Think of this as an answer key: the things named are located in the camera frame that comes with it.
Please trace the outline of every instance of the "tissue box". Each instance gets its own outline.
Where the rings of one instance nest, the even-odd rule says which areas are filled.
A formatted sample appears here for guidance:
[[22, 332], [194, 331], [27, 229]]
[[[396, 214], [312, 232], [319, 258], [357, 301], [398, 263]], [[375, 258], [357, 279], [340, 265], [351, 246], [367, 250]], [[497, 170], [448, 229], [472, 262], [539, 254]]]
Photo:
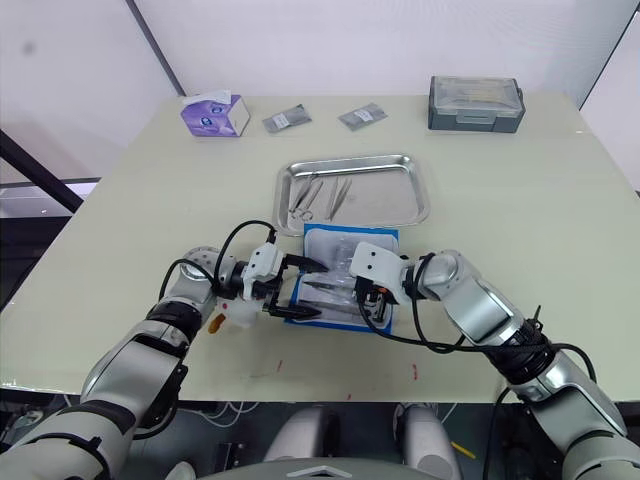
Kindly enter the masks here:
[[239, 137], [251, 118], [240, 95], [231, 95], [229, 104], [213, 100], [192, 103], [181, 115], [196, 137]]

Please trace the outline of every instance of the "gray sealed packet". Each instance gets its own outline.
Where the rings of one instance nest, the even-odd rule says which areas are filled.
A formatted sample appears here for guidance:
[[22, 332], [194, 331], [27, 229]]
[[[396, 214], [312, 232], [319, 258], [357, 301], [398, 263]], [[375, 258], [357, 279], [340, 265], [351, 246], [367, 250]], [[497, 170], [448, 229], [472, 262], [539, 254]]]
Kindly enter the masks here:
[[387, 114], [375, 103], [370, 103], [352, 112], [340, 115], [338, 118], [353, 131], [387, 118]]
[[311, 121], [311, 117], [302, 104], [274, 116], [265, 118], [262, 123], [269, 133], [276, 133], [288, 127], [295, 127]]

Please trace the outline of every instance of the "gray storage box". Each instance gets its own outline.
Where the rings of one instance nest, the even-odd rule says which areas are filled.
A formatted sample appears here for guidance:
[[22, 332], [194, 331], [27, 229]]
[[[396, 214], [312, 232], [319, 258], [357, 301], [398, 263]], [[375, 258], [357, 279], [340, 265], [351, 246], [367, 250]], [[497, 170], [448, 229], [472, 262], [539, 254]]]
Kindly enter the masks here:
[[431, 77], [432, 130], [514, 133], [524, 112], [515, 78]]

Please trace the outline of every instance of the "cable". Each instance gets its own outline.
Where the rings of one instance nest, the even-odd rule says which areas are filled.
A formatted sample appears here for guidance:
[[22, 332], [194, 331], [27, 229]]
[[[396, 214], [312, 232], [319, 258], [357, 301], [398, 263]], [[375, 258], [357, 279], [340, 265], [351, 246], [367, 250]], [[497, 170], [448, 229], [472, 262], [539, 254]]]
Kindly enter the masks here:
[[423, 342], [422, 340], [418, 340], [416, 338], [406, 338], [406, 337], [399, 337], [397, 335], [392, 335], [390, 333], [385, 332], [384, 330], [380, 330], [378, 327], [376, 327], [373, 322], [369, 319], [368, 313], [365, 310], [364, 304], [362, 303], [358, 303], [358, 308], [360, 310], [360, 315], [362, 316], [363, 320], [365, 321], [365, 323], [367, 324], [367, 326], [374, 332], [377, 333], [378, 335], [380, 335], [381, 337], [387, 338], [389, 340], [394, 340], [396, 342], [400, 342], [400, 343], [406, 343], [409, 345], [420, 345], [423, 347], [429, 347], [429, 348], [448, 348], [451, 350], [451, 352], [472, 352], [472, 353], [493, 353], [493, 352], [500, 352], [500, 353], [524, 353], [524, 352], [539, 352], [541, 350], [544, 350], [546, 348], [545, 345], [518, 345], [518, 346], [473, 346], [473, 347], [468, 347], [468, 346], [462, 346], [459, 345], [459, 343], [462, 343], [458, 340], [458, 342], [456, 342], [456, 344], [451, 344], [451, 343], [440, 343], [440, 342]]
[[231, 402], [226, 402], [224, 404], [224, 406], [222, 407], [222, 410], [220, 410], [218, 413], [216, 413], [215, 415], [207, 415], [209, 418], [211, 419], [215, 419], [215, 418], [220, 418], [222, 415], [224, 415], [227, 411], [227, 408], [229, 408], [229, 405], [231, 405]]
[[169, 426], [169, 424], [175, 418], [177, 411], [178, 411], [178, 396], [176, 395], [176, 399], [173, 402], [173, 405], [171, 406], [171, 410], [169, 411], [169, 414], [166, 416], [165, 421], [162, 422], [160, 424], [160, 426], [155, 428], [154, 430], [149, 430], [149, 431], [144, 432], [144, 433], [135, 434], [133, 436], [133, 439], [134, 440], [146, 440], [147, 438], [155, 437], [156, 435], [158, 435], [160, 432], [162, 432], [165, 428], [167, 428]]
[[498, 417], [498, 406], [504, 401], [505, 397], [511, 390], [509, 387], [505, 388], [493, 404], [493, 411], [491, 412], [491, 422], [489, 423], [489, 436], [487, 438], [487, 449], [484, 453], [484, 466], [482, 467], [482, 480], [489, 480], [489, 468], [491, 466], [491, 444], [493, 442], [493, 430], [495, 429], [496, 419]]
[[393, 439], [398, 440], [398, 420], [402, 417], [405, 412], [414, 406], [428, 408], [433, 412], [433, 414], [438, 416], [438, 404], [437, 403], [429, 403], [429, 402], [406, 402], [406, 403], [398, 403], [396, 408], [393, 410], [393, 421], [392, 421], [392, 429], [393, 429]]
[[207, 272], [202, 266], [198, 265], [196, 262], [193, 262], [191, 260], [187, 260], [186, 258], [179, 258], [178, 260], [174, 261], [171, 266], [169, 267], [169, 270], [167, 270], [167, 273], [164, 276], [164, 279], [162, 280], [162, 286], [160, 287], [160, 294], [158, 295], [158, 301], [162, 300], [165, 294], [165, 291], [167, 290], [167, 284], [169, 283], [169, 279], [171, 278], [171, 274], [173, 273], [173, 270], [178, 266], [178, 265], [189, 265], [193, 268], [195, 268], [196, 270], [198, 270], [202, 275], [205, 276], [205, 278], [207, 280], [209, 280], [209, 283], [211, 284], [211, 287], [213, 288], [213, 277], [211, 276], [211, 274], [209, 272]]
[[227, 249], [229, 248], [229, 244], [233, 240], [233, 237], [242, 230], [244, 227], [248, 225], [263, 225], [269, 229], [269, 236], [267, 237], [267, 242], [274, 243], [276, 240], [276, 229], [269, 222], [264, 222], [262, 220], [247, 220], [246, 222], [242, 222], [233, 231], [229, 234], [227, 239], [224, 241], [222, 248], [220, 249], [220, 253], [218, 253], [218, 259], [216, 260], [216, 266], [213, 269], [213, 289], [217, 290], [220, 288], [220, 266], [222, 265], [222, 259], [224, 258], [225, 253], [227, 253]]
[[233, 410], [236, 414], [233, 417], [233, 420], [231, 420], [231, 422], [229, 423], [218, 423], [215, 422], [214, 420], [219, 418], [222, 414], [222, 412], [218, 413], [215, 416], [211, 416], [208, 415], [200, 410], [183, 410], [184, 412], [189, 412], [189, 413], [193, 413], [194, 415], [198, 415], [200, 417], [202, 417], [207, 423], [210, 423], [211, 425], [218, 427], [218, 428], [231, 428], [233, 427], [237, 422], [238, 419], [245, 413], [249, 413], [253, 410], [255, 410], [258, 405], [260, 405], [260, 402], [255, 402], [251, 407], [249, 408], [244, 408], [244, 402], [240, 402], [240, 408], [237, 408], [235, 405], [233, 405], [232, 402], [227, 402], [223, 408], [222, 411], [225, 411], [227, 409], [227, 407], [230, 407], [231, 410]]
[[235, 405], [233, 404], [233, 402], [229, 402], [229, 408], [231, 408], [231, 410], [233, 410], [234, 412], [240, 412], [240, 413], [249, 413], [252, 412], [253, 410], [255, 410], [257, 408], [257, 406], [260, 405], [260, 402], [255, 402], [252, 406], [250, 406], [249, 408], [242, 410], [241, 408], [236, 408]]
[[451, 405], [451, 408], [449, 409], [447, 414], [444, 417], [442, 417], [442, 420], [440, 420], [440, 423], [444, 425], [444, 422], [447, 421], [447, 419], [451, 416], [451, 414], [453, 413], [453, 411], [456, 409], [457, 406], [458, 406], [457, 403], [454, 403], [453, 405]]
[[587, 355], [587, 352], [582, 350], [580, 347], [577, 347], [577, 346], [572, 345], [570, 343], [553, 343], [551, 346], [556, 351], [559, 351], [559, 350], [570, 350], [570, 351], [575, 352], [578, 355], [580, 355], [580, 358], [582, 358], [582, 361], [584, 362], [585, 366], [587, 367], [587, 372], [589, 372], [589, 378], [591, 379], [591, 381], [593, 383], [598, 383], [598, 378], [596, 377], [596, 369], [594, 368], [593, 362], [589, 358], [589, 355]]
[[418, 300], [417, 300], [418, 299], [418, 281], [417, 280], [422, 276], [422, 272], [424, 272], [424, 269], [427, 268], [427, 265], [429, 264], [431, 259], [435, 256], [436, 254], [432, 252], [422, 259], [422, 263], [420, 263], [420, 266], [418, 267], [418, 270], [416, 272], [416, 276], [415, 276], [416, 280], [411, 282], [411, 308], [413, 310], [413, 324], [416, 327], [416, 332], [418, 332], [418, 336], [420, 337], [420, 340], [422, 340], [422, 343], [424, 343], [427, 346], [427, 348], [429, 348], [429, 350], [431, 350], [432, 352], [444, 354], [444, 353], [451, 353], [454, 351], [452, 350], [453, 347], [459, 347], [460, 345], [462, 345], [462, 342], [464, 342], [464, 339], [465, 339], [464, 335], [460, 335], [460, 338], [458, 338], [458, 340], [456, 341], [456, 343], [454, 343], [452, 347], [447, 347], [447, 348], [431, 347], [429, 340], [427, 340], [427, 337], [422, 331], [422, 326], [420, 325], [420, 319], [418, 317]]

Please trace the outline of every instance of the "table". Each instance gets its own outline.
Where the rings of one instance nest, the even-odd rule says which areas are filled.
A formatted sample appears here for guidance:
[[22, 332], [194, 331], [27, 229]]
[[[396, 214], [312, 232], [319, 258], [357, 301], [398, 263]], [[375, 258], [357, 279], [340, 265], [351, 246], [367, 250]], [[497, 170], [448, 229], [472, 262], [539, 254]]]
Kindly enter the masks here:
[[[371, 101], [389, 118], [355, 133], [338, 122]], [[262, 118], [300, 102], [313, 122], [265, 132]], [[3, 387], [79, 392], [98, 358], [145, 317], [172, 260], [220, 246], [243, 220], [270, 219], [282, 166], [406, 153], [432, 210], [400, 229], [402, 252], [460, 250], [525, 314], [541, 304], [545, 332], [586, 349], [613, 399], [640, 399], [640, 382], [623, 374], [638, 362], [640, 201], [567, 98], [526, 94], [514, 135], [429, 131], [423, 96], [246, 103], [252, 120], [239, 139], [192, 137], [178, 99], [160, 109], [3, 312]], [[262, 241], [262, 231], [247, 231], [233, 253], [247, 257]], [[299, 237], [278, 244], [301, 252]], [[456, 338], [437, 303], [420, 311], [428, 336]], [[394, 331], [412, 335], [409, 319], [398, 309]], [[267, 317], [246, 331], [203, 330], [186, 364], [188, 400], [488, 402], [500, 384], [479, 354], [439, 356]]]

